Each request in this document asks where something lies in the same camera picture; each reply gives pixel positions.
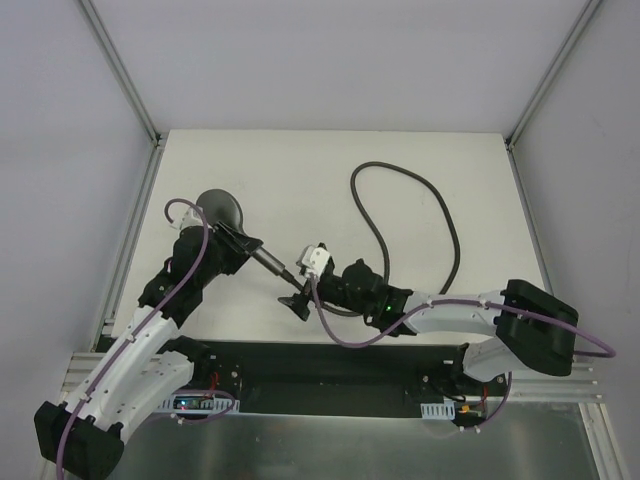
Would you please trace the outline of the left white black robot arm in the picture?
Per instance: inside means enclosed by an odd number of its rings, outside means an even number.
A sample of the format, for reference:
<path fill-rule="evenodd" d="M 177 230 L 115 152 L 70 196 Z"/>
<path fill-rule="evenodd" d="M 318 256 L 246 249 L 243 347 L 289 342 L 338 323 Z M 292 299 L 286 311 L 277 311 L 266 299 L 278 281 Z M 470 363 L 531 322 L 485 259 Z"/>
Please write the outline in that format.
<path fill-rule="evenodd" d="M 138 427 L 182 386 L 211 377 L 206 349 L 179 330 L 219 275 L 235 274 L 261 247 L 223 223 L 183 228 L 172 254 L 147 283 L 124 332 L 98 365 L 59 404 L 34 416 L 40 453 L 81 479 L 105 479 Z"/>

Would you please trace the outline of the grey shower head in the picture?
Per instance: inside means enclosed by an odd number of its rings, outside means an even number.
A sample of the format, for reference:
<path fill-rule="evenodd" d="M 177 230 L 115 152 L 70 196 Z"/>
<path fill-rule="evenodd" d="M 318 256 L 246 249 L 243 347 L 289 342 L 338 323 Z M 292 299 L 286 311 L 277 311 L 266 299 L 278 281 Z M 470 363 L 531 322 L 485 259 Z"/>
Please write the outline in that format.
<path fill-rule="evenodd" d="M 203 211 L 208 224 L 212 227 L 215 227 L 217 222 L 224 222 L 246 234 L 243 225 L 244 214 L 242 208 L 231 193 L 222 189 L 207 190 L 198 197 L 196 205 Z M 284 279 L 297 288 L 300 287 L 299 282 L 286 268 L 285 264 L 268 252 L 264 246 L 251 257 L 275 276 Z"/>

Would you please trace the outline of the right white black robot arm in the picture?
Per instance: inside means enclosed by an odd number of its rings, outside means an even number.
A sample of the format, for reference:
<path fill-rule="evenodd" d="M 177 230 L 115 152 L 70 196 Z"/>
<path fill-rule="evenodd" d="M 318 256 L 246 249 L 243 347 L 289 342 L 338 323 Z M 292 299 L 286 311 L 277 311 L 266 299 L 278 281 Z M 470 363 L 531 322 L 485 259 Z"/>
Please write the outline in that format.
<path fill-rule="evenodd" d="M 533 370 L 566 377 L 572 371 L 578 312 L 535 285 L 511 279 L 502 290 L 454 297 L 389 285 L 363 260 L 334 272 L 323 244 L 306 247 L 297 264 L 305 282 L 280 298 L 298 318 L 326 303 L 349 310 L 380 337 L 461 333 L 482 336 L 462 349 L 450 369 L 452 387 L 473 394 L 502 373 Z"/>

